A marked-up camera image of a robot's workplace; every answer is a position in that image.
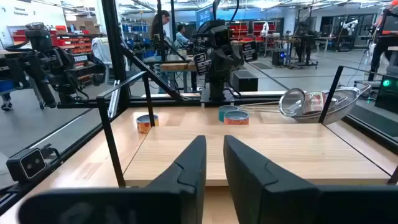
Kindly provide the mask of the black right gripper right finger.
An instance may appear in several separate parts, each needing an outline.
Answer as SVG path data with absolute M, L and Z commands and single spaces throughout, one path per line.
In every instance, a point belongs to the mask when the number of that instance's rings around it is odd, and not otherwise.
M 224 166 L 240 223 L 397 223 L 395 185 L 318 185 L 234 136 Z

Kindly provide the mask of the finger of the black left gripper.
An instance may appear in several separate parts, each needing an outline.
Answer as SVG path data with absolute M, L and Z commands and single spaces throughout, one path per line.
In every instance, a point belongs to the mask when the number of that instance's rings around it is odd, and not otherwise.
M 211 60 L 208 59 L 206 53 L 195 54 L 193 56 L 193 61 L 198 75 L 206 75 L 209 73 Z
M 242 47 L 245 62 L 253 62 L 257 60 L 257 44 L 255 41 L 243 43 Z

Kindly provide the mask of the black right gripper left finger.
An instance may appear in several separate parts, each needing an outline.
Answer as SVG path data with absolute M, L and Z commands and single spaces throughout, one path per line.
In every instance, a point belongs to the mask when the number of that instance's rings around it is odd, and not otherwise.
M 19 207 L 20 223 L 201 223 L 206 138 L 197 136 L 145 187 L 58 189 Z

